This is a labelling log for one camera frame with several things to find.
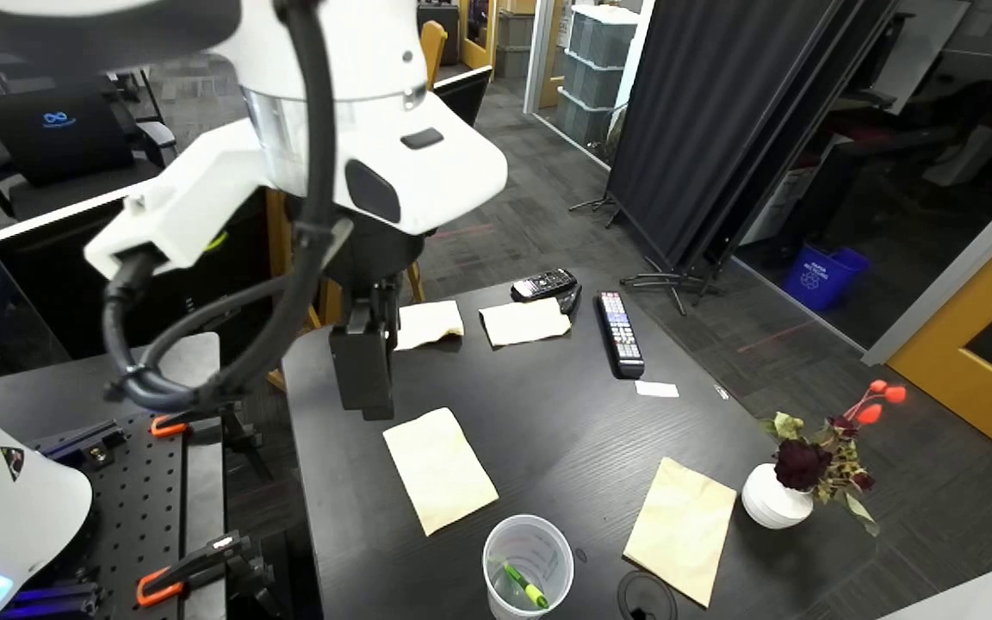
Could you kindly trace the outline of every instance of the clear plastic cup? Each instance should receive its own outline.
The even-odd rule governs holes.
[[[523,578],[531,578],[545,592],[549,606],[539,608],[523,589],[506,578],[502,566],[512,566]],[[562,606],[573,589],[574,561],[564,534],[554,523],[534,512],[516,512],[491,531],[483,546],[483,573],[493,615],[523,620]]]

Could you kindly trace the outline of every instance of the remote control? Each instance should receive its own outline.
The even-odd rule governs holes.
[[[511,281],[512,298],[542,298],[558,295],[574,285],[574,275],[568,268],[542,273],[534,280]]]
[[[620,293],[600,293],[595,295],[600,306],[600,327],[603,327],[603,342],[608,342],[608,358],[618,379],[641,379],[644,371],[644,358],[625,306]]]
[[[578,285],[573,285],[573,290],[564,290],[564,293],[558,293],[558,306],[562,306],[562,313],[574,313],[574,306],[578,306]]]

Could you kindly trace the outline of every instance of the box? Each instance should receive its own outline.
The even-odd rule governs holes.
[[[558,89],[558,117],[554,124],[578,146],[600,148],[611,130],[612,105],[591,105],[574,100],[564,85]]]
[[[627,66],[639,12],[627,7],[573,7],[568,48],[592,66]]]
[[[595,66],[564,48],[564,89],[591,105],[612,105],[625,81],[620,66]]]
[[[824,313],[844,298],[844,293],[867,273],[867,258],[841,248],[833,255],[802,243],[796,265],[781,280],[781,290],[796,295],[802,306]]]

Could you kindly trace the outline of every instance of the white flower pot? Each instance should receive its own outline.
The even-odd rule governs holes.
[[[796,528],[814,512],[814,496],[781,484],[773,460],[746,479],[741,503],[746,512],[770,531]]]

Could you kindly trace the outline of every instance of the black cable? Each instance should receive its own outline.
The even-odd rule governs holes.
[[[160,250],[135,250],[121,258],[121,273],[108,285],[108,310],[105,310],[105,342],[109,352],[109,361],[121,375],[121,391],[147,409],[190,409],[212,399],[235,395],[245,383],[272,368],[291,342],[295,337],[308,306],[313,303],[318,280],[325,255],[332,248],[332,197],[333,197],[333,94],[332,94],[332,66],[329,66],[329,42],[318,24],[318,7],[308,4],[308,10],[285,10],[285,30],[305,72],[308,85],[308,198],[293,221],[293,268],[283,280],[270,280],[261,285],[230,293],[169,330],[160,333],[160,342],[145,352],[142,361],[129,352],[123,342],[123,313],[142,295],[153,273],[163,265]],[[256,342],[227,364],[221,368],[206,386],[185,390],[160,371],[160,358],[193,327],[235,313],[256,298],[267,298],[270,293],[283,290],[277,298],[272,316],[256,333]]]
[[[333,198],[333,94],[325,26],[318,4],[310,10],[285,10],[291,42],[308,89],[308,198],[293,221],[293,268],[277,313],[258,337],[221,368],[205,391],[221,395],[241,390],[267,368],[272,368],[293,345],[308,306],[313,303],[320,258],[332,243],[332,198]]]
[[[185,333],[206,327],[212,321],[224,316],[224,313],[238,313],[241,306],[250,303],[258,303],[272,293],[281,293],[285,285],[285,275],[277,275],[277,280],[267,280],[252,290],[241,290],[241,293],[230,293],[230,295],[221,295],[193,313],[185,313],[179,325],[167,327],[153,345],[147,352],[142,355],[142,368],[154,371],[163,355],[171,352],[171,345],[179,345]]]

